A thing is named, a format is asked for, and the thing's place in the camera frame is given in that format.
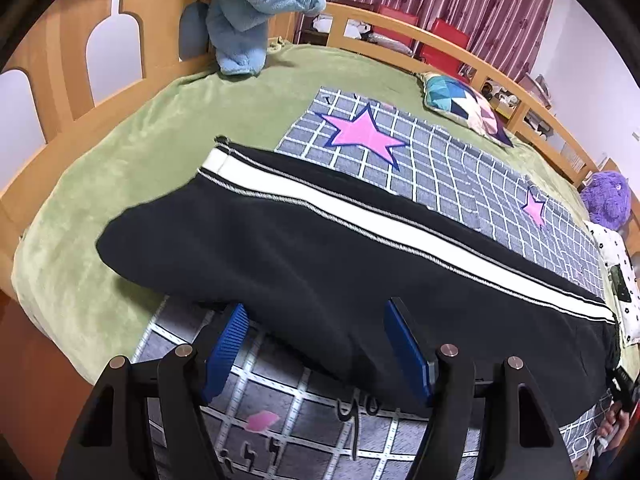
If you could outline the person right hand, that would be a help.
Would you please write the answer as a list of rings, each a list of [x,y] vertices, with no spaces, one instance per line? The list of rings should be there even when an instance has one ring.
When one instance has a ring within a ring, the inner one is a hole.
[[[611,404],[600,423],[596,437],[596,454],[617,450],[623,443],[629,428],[630,414],[624,410],[622,402]]]

